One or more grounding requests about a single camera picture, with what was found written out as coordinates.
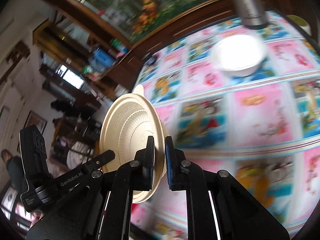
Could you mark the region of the large beige plastic bowl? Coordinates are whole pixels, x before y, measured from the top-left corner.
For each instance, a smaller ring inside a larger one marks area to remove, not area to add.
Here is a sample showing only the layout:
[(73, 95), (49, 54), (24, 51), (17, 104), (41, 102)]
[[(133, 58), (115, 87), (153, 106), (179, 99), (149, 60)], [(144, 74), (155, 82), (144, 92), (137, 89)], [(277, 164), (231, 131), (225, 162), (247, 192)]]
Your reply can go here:
[(115, 159), (103, 166), (103, 172), (117, 170), (132, 161), (138, 150), (146, 148), (147, 139), (155, 141), (153, 186), (150, 191), (134, 191), (133, 203), (142, 203), (155, 193), (166, 173), (165, 142), (169, 133), (153, 104), (144, 96), (144, 87), (137, 85), (132, 93), (119, 97), (109, 108), (100, 133), (100, 153), (112, 150)]

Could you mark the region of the person in dark clothes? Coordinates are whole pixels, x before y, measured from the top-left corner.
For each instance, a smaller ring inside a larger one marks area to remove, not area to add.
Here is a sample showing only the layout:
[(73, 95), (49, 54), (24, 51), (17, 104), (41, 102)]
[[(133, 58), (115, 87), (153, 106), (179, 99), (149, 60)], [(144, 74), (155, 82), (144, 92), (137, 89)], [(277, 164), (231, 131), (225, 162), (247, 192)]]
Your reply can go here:
[(1, 151), (1, 157), (5, 163), (12, 186), (19, 195), (25, 193), (28, 185), (24, 175), (22, 159), (19, 156), (12, 155), (7, 149)]

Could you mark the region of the wooden chair with cushion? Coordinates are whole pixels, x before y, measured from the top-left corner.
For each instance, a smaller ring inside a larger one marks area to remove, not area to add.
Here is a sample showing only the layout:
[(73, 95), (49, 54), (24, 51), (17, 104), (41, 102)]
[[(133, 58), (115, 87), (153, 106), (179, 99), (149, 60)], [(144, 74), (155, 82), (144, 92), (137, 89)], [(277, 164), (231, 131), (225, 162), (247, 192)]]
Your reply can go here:
[(81, 118), (62, 116), (52, 120), (54, 135), (51, 143), (53, 158), (72, 170), (85, 163), (94, 153), (100, 132), (96, 122), (90, 123)]

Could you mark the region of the colourful patterned tablecloth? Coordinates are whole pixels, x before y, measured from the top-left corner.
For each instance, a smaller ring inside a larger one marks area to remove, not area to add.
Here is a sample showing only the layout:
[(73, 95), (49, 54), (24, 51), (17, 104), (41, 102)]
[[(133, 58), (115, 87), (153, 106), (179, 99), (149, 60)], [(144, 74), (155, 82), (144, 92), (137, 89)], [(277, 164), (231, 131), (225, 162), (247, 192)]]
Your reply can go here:
[[(230, 172), (294, 237), (319, 201), (319, 50), (280, 12), (266, 16), (262, 30), (233, 16), (168, 45), (136, 84), (187, 158)], [(253, 74), (233, 77), (214, 47), (243, 34), (267, 54)]]

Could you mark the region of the blue water jug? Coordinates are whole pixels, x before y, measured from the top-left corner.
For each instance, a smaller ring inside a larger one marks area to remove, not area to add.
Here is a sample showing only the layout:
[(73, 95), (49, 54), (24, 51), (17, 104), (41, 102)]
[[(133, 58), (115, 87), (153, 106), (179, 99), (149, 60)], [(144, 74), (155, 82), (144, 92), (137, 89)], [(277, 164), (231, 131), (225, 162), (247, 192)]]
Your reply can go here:
[(90, 64), (100, 64), (104, 67), (111, 67), (115, 63), (116, 58), (103, 49), (95, 49), (92, 51), (92, 57), (89, 59)]

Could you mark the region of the white foam bowl right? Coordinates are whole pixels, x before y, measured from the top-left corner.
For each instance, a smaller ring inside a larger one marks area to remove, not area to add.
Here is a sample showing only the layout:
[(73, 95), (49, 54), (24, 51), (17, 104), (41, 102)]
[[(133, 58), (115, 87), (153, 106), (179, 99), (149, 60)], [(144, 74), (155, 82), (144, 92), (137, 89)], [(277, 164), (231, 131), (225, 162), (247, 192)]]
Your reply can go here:
[(261, 67), (266, 57), (266, 45), (249, 34), (223, 38), (212, 51), (214, 66), (227, 77), (250, 76)]

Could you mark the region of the wooden cabinet counter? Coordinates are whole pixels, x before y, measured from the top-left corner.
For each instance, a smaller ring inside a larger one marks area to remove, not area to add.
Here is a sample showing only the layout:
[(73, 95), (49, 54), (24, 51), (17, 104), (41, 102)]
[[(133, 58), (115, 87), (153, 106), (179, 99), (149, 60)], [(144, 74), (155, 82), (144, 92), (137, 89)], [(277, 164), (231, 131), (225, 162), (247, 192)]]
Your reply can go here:
[(151, 53), (193, 31), (236, 14), (232, 0), (209, 0), (179, 14), (136, 43), (132, 43), (93, 10), (77, 0), (42, 1), (89, 32), (90, 44), (99, 45), (116, 53), (118, 49), (113, 41), (117, 40), (128, 49), (128, 52), (118, 60), (115, 66), (93, 77), (93, 82), (102, 89), (109, 89), (113, 84), (131, 89), (142, 68), (143, 61)]

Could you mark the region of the stainless steel thermos jug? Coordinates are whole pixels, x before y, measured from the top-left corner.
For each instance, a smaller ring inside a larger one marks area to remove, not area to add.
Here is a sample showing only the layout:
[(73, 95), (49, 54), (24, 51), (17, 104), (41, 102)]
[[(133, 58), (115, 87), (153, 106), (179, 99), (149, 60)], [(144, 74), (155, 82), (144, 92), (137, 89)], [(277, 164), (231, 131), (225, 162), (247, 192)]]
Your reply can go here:
[(232, 0), (242, 25), (249, 29), (264, 29), (268, 25), (261, 0)]

